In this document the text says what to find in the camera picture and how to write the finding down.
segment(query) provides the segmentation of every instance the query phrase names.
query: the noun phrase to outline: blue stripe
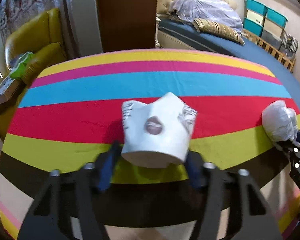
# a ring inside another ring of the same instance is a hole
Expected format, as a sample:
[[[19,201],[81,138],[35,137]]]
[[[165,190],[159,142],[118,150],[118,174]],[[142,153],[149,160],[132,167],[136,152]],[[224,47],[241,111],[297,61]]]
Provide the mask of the blue stripe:
[[[218,73],[137,72],[91,76],[28,90],[19,107],[92,100],[176,96],[291,98],[282,85]]]

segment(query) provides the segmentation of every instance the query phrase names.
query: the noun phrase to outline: box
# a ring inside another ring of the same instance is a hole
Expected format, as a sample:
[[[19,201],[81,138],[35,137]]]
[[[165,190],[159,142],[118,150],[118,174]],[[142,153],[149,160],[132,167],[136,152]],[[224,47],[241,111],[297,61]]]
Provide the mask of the box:
[[[269,20],[268,18],[265,18],[263,28],[277,37],[281,37],[281,34],[283,32],[283,28],[281,26],[277,25],[275,22]]]
[[[247,9],[257,12],[258,14],[261,14],[263,16],[266,16],[267,14],[267,7],[255,0],[247,0]]]
[[[258,14],[258,13],[254,12],[254,11],[251,11],[249,9],[247,11],[247,18],[249,20],[252,20],[253,22],[255,22],[257,24],[262,25],[262,26],[263,26],[264,21],[265,21],[265,17],[263,15]]]
[[[275,22],[277,25],[281,26],[282,28],[285,28],[286,23],[288,21],[288,19],[284,15],[276,12],[275,10],[272,10],[271,8],[268,8],[267,18]]]
[[[291,50],[287,49],[283,44],[281,45],[279,51],[291,61],[293,61],[293,59],[295,58],[295,54]]]
[[[16,79],[10,78],[8,75],[0,83],[0,113],[4,111],[7,106],[12,105],[17,100],[18,95],[24,89],[25,84]]]
[[[279,37],[276,37],[271,32],[268,32],[267,30],[263,29],[261,38],[268,42],[270,45],[272,45],[277,50],[280,49],[282,40]]]
[[[261,37],[263,29],[262,25],[249,20],[247,17],[244,18],[243,28]]]
[[[284,45],[287,49],[289,49],[293,53],[297,52],[299,43],[296,40],[296,38],[294,38],[293,36],[291,36],[289,33],[285,31],[282,32],[280,38],[282,39],[282,45]]]

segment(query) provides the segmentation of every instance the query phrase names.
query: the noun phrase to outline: storage bin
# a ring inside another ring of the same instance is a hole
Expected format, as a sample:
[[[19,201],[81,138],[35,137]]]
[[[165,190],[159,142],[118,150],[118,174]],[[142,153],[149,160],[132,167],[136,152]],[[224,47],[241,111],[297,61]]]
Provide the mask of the storage bin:
[[[272,45],[277,50],[280,49],[282,40],[279,37],[276,37],[271,32],[268,32],[267,30],[263,29],[261,38],[268,42],[270,45]]]
[[[291,50],[287,49],[283,44],[281,45],[279,51],[283,53],[289,60],[293,61],[295,54]]]
[[[249,20],[247,17],[244,18],[243,28],[261,37],[263,29],[262,25]]]
[[[277,25],[281,26],[282,28],[285,28],[288,21],[284,15],[272,10],[271,8],[268,8],[267,18],[277,23]]]
[[[276,23],[269,20],[268,18],[265,18],[265,23],[263,24],[263,28],[266,31],[273,33],[277,37],[281,37],[281,34],[283,32],[283,29],[281,26],[277,25]]]
[[[255,0],[247,0],[247,9],[255,11],[263,16],[266,16],[267,14],[267,7]]]
[[[261,14],[258,14],[254,11],[251,11],[248,9],[248,12],[247,12],[247,18],[249,20],[252,20],[253,22],[257,23],[257,24],[260,24],[263,26],[264,24],[264,20],[265,20],[265,17]]]

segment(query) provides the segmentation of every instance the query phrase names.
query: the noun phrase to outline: armchair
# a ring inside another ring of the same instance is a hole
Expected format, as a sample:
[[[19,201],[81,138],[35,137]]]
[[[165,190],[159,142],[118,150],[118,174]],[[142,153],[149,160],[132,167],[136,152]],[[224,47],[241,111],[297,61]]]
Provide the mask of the armchair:
[[[5,138],[10,121],[21,99],[32,82],[45,68],[67,60],[59,20],[59,9],[54,8],[39,14],[12,33],[6,41],[5,60],[7,74],[12,66],[10,61],[18,55],[31,51],[34,58],[28,63],[21,80],[26,88],[16,102],[0,113],[0,136]]]

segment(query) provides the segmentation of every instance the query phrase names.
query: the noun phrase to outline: white plastic bag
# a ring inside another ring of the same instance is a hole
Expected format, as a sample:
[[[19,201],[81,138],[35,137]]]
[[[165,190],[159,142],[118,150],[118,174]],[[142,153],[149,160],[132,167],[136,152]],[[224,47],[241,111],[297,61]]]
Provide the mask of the white plastic bag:
[[[294,109],[287,108],[283,100],[277,100],[262,112],[262,126],[273,142],[295,140],[298,126]]]

